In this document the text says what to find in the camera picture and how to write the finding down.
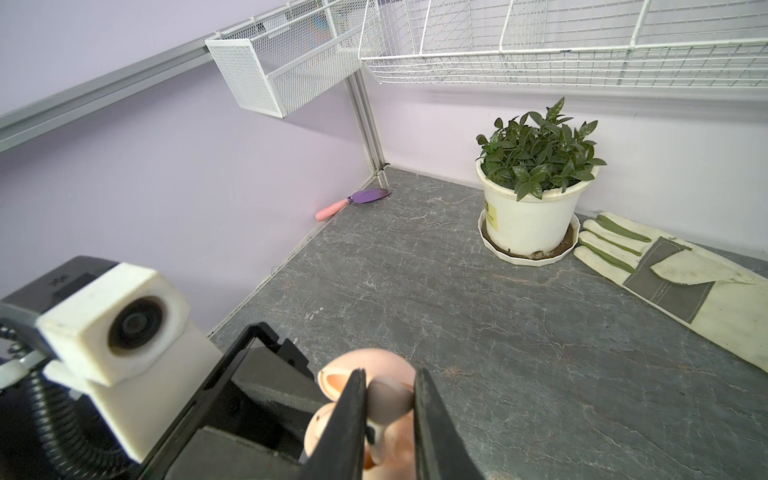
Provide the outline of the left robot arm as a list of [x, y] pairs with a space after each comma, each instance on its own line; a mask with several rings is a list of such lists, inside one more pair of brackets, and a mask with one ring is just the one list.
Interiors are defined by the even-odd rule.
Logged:
[[61, 479], [294, 479], [325, 397], [264, 323], [226, 352], [187, 328], [141, 374], [104, 386], [3, 327], [32, 424]]

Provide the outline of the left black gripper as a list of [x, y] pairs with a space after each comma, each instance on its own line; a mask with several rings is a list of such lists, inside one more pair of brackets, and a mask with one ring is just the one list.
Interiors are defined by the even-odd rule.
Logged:
[[266, 323], [248, 325], [133, 479], [295, 479], [326, 405], [306, 356]]

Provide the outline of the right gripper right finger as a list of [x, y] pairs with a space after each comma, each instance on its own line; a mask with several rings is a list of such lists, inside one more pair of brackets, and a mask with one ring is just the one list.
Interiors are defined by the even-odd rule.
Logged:
[[482, 480], [426, 368], [416, 370], [415, 465], [418, 479]]

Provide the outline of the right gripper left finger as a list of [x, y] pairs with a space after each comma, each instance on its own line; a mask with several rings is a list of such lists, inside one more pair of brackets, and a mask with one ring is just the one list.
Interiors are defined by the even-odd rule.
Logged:
[[367, 410], [366, 373], [351, 372], [329, 422], [299, 479], [357, 479], [363, 475]]

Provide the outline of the pink earbud charging case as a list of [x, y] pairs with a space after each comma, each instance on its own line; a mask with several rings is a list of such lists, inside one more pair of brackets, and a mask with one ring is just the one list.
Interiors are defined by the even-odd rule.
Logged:
[[[336, 407], [336, 402], [351, 372], [363, 369], [366, 380], [377, 376], [395, 380], [409, 390], [414, 389], [415, 369], [403, 357], [383, 349], [358, 349], [341, 355], [324, 366], [317, 374], [317, 382], [329, 402], [312, 416], [304, 435], [304, 452], [311, 456]], [[372, 460], [370, 448], [365, 448], [365, 479], [414, 479], [414, 414], [390, 424], [383, 437], [385, 456], [380, 463]]]

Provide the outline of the pink earbud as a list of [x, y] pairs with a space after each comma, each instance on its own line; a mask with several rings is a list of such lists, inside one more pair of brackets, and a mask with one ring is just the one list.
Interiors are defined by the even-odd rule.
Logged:
[[375, 465], [382, 464], [386, 458], [386, 429], [413, 406], [414, 392], [392, 378], [377, 376], [368, 384], [365, 438]]

